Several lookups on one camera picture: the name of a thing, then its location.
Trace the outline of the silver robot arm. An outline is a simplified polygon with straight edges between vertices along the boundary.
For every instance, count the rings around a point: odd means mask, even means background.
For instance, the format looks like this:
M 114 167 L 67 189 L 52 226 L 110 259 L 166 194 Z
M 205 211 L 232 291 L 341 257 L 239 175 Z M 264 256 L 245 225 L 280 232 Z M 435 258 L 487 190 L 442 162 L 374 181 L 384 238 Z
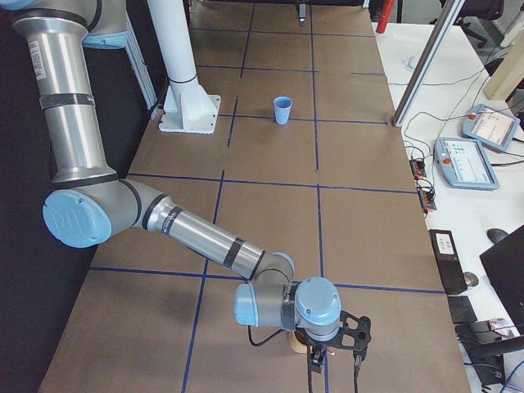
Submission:
M 153 187 L 124 180 L 106 162 L 84 49 L 128 42 L 123 1 L 4 1 L 14 30 L 28 45 L 57 172 L 43 204 L 52 235 L 86 248 L 136 227 L 181 242 L 242 276 L 233 312 L 247 327 L 298 332 L 308 365 L 319 370 L 329 348 L 341 346 L 341 300 L 335 286 L 313 277 L 297 284 L 294 264 L 269 254 L 176 205 Z

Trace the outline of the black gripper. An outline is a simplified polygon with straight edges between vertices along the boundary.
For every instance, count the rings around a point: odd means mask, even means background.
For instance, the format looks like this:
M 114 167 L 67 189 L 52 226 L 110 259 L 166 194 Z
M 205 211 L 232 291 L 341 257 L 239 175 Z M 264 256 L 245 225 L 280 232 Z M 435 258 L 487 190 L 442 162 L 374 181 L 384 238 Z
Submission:
M 322 373 L 324 360 L 328 355 L 328 347 L 309 338 L 306 339 L 306 347 L 309 352 L 307 359 L 308 370 L 312 373 Z

